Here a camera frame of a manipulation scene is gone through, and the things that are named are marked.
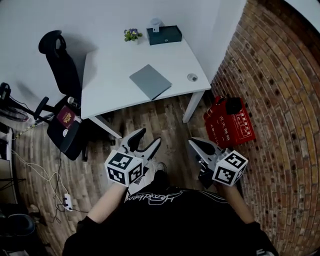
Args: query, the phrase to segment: chair backrest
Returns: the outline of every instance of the chair backrest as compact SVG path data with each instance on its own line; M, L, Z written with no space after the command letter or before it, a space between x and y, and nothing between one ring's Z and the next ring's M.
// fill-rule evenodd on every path
M81 102L82 87L77 69L66 51L61 33L61 30L54 30L45 34L39 42L39 52L46 56L59 91Z

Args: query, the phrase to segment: power strip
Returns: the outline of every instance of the power strip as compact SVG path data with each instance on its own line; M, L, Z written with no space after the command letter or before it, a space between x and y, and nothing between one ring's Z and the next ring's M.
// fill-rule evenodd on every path
M63 207L64 207L67 211L72 212L72 202L71 202L71 196L70 196L69 194L64 194Z

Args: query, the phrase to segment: small potted plant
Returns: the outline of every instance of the small potted plant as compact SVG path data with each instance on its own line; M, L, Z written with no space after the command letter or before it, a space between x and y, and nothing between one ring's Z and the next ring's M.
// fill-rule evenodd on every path
M138 44L140 37L142 37L142 33L139 33L136 28L126 29L124 31L124 41L126 42L133 41Z

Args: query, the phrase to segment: chair armrest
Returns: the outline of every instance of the chair armrest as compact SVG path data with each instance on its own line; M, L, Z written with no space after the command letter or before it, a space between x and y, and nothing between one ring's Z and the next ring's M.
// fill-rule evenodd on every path
M80 127L80 123L76 120L73 121L70 129L68 130L65 138L63 139L63 142L61 143L60 151L62 153L67 152L67 150L69 149L70 145L72 144L72 142L74 141L77 135L79 127Z
M39 106L36 108L33 117L35 120L37 120L42 112L42 110L44 110L44 107L46 106L47 102L48 102L49 98L48 97L44 97L43 100L41 100Z

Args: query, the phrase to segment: black t-shirt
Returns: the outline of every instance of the black t-shirt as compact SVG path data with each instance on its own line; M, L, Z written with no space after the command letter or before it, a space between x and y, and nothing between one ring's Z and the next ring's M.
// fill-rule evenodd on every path
M277 256L260 224L245 224L211 192L149 185L128 197L103 223L86 217L63 256L123 253Z

